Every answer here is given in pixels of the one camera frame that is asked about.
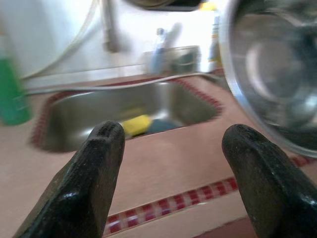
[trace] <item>sink rim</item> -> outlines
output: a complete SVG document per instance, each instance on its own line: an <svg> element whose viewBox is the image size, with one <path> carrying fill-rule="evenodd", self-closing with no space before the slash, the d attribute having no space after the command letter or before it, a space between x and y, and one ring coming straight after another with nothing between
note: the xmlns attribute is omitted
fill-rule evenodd
<svg viewBox="0 0 317 238"><path fill-rule="evenodd" d="M113 84L107 84L107 86L139 84L142 82L153 81L155 79L158 79L158 78L155 77L155 78L140 79L140 80L134 80L134 81L128 81L128 82L113 83ZM191 94L198 97L200 100L211 104L215 108L216 115L212 119L206 120L203 122L199 122L199 123L196 123L193 125L209 122L211 120L215 120L215 119L221 117L224 107L223 107L223 104L220 101L218 101L217 99L215 99L212 96L207 95L206 93L197 89L195 86L193 86L189 82L184 81L184 78L167 80L166 82L177 83L178 85L180 85L183 88L185 88L186 90L188 90ZM47 148L43 147L43 142L44 142L44 138L46 135L46 128L47 128L47 125L49 123L51 109L55 103L62 100L63 98L71 97L71 96L79 95L79 94L91 93L91 92L94 92L94 91L90 91L90 90L87 90L87 92L85 92L85 91L65 91L65 92L53 94L52 96L47 98L46 101L44 102L40 112L39 112L40 116L38 117L37 122L33 126L33 129L31 132L30 144L33 147L35 147L36 149L39 149L41 151L46 151L48 153L69 153L70 151L69 152L54 151L54 150L50 151ZM187 126L175 128L172 130L176 130L176 129L180 129L180 128L184 128L184 127L188 127L188 126L193 126L193 125L187 125ZM143 135L143 136L154 136L154 135L156 135L156 133L149 134L149 135Z"/></svg>

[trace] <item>dish soap bottle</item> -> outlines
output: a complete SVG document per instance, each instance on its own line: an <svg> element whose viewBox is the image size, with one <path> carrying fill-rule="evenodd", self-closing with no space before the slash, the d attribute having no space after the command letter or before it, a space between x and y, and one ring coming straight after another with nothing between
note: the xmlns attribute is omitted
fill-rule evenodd
<svg viewBox="0 0 317 238"><path fill-rule="evenodd" d="M0 120L5 125L17 125L30 118L30 109L9 61L4 31L0 25Z"/></svg>

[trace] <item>sink basin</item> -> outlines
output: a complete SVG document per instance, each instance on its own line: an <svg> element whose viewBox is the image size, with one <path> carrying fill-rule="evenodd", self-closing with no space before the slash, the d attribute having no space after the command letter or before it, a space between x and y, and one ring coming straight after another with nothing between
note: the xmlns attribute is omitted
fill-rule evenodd
<svg viewBox="0 0 317 238"><path fill-rule="evenodd" d="M102 121L125 120L147 114L179 127L213 119L220 104L178 81L153 83L124 89L73 93L52 100L35 143L48 151L77 150L91 130Z"/></svg>

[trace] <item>red and white tile trim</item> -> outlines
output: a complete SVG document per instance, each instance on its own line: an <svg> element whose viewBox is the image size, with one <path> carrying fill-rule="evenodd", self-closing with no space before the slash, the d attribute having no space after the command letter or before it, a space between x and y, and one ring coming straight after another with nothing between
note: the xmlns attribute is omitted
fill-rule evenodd
<svg viewBox="0 0 317 238"><path fill-rule="evenodd" d="M141 79L141 80L130 81L130 82L122 82L122 83L114 83L114 84L110 84L107 86L131 85L131 84L147 82L147 81L151 81L151 80L155 80L155 79L157 79L157 78ZM207 101L211 105L213 105L217 111L217 115L214 118L219 117L221 115L223 107L222 107L222 104L220 102L218 102L216 99L200 92L197 88L195 88L191 84L183 81L181 78L173 79L171 81L182 85L184 88L186 88L187 90L192 92L197 97L199 97L202 100ZM61 92L61 93L57 93L57 94L51 96L50 98L48 98L48 100L46 101L46 103L44 104L44 106L42 108L42 111L41 111L42 113L40 115L40 118L38 119L38 122L33 130L31 140L30 140L30 143L32 145L34 145L36 148L39 148L39 149L43 148L43 142L44 142L44 137L45 137L45 133L46 133L48 118L49 118L49 115L51 113L51 108L52 108L53 103L55 103L56 101L58 101L60 99L63 99L65 97L75 95L78 93L83 93L83 92Z"/></svg>
<svg viewBox="0 0 317 238"><path fill-rule="evenodd" d="M315 161L315 159L301 156L292 157L290 160L297 167L302 167ZM198 189L190 190L128 211L114 214L107 219L103 237L162 218L171 213L219 198L237 190L238 185L235 178L227 178Z"/></svg>

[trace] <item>cable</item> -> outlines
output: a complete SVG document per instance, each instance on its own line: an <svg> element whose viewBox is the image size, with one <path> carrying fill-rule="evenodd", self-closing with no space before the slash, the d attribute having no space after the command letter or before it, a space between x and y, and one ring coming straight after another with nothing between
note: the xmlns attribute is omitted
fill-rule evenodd
<svg viewBox="0 0 317 238"><path fill-rule="evenodd" d="M98 0L92 0L92 3L90 5L89 11L88 11L87 16L86 16L86 19L85 19L83 25L81 26L79 32L74 37L74 39L69 43L69 45L65 48L65 50L56 59L52 60L52 62L50 62L47 66L43 67L42 69L40 69L36 72L33 72L29 75L26 75L23 78L34 77L37 74L43 72L44 70L47 70L49 67L53 66L54 64L58 63L62 58L64 58L65 55L67 55L73 49L73 47L76 46L82 40L82 36L86 32L88 26L90 25L95 13L96 13L96 9L97 9L98 4L99 4Z"/></svg>
<svg viewBox="0 0 317 238"><path fill-rule="evenodd" d="M191 73L191 74L184 74L184 75L174 75L164 78L155 79L152 81L142 82L142 83L135 83L135 84L128 84L128 85L121 85L121 86L100 86L100 87L70 87L70 88L54 88L54 89L44 89L44 90L31 90L26 92L26 95L37 95L37 94L45 94L45 93L56 93L56 92L64 92L64 91L105 91L105 90L114 90L114 89L123 89L123 88L132 88L137 86L148 85L152 83L159 83L164 82L176 78L184 78L184 77L191 77L191 76L204 76L208 78L212 78L216 81L221 81L222 79L219 76L209 73Z"/></svg>

